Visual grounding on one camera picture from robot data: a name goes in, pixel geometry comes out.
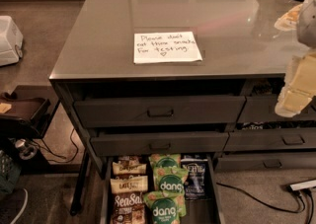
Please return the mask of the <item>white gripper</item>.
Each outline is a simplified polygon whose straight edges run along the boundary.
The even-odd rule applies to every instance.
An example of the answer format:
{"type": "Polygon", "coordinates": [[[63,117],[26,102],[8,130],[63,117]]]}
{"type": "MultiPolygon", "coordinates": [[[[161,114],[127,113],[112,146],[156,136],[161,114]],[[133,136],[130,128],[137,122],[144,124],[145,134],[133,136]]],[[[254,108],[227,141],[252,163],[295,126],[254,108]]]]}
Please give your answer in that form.
{"type": "Polygon", "coordinates": [[[310,104],[316,95],[316,49],[303,56],[293,56],[285,73],[285,86],[277,98],[275,113],[294,117],[310,104]]]}

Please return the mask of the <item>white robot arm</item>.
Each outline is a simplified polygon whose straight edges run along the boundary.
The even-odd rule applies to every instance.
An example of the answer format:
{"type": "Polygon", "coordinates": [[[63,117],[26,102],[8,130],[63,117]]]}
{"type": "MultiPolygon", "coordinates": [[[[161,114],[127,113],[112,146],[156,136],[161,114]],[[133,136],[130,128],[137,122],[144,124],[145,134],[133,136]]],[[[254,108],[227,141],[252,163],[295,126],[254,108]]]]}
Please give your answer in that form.
{"type": "Polygon", "coordinates": [[[304,0],[290,9],[277,19],[275,28],[295,30],[298,41],[309,47],[304,56],[293,56],[287,65],[275,106],[276,114],[294,117],[316,96],[316,0],[304,0]]]}

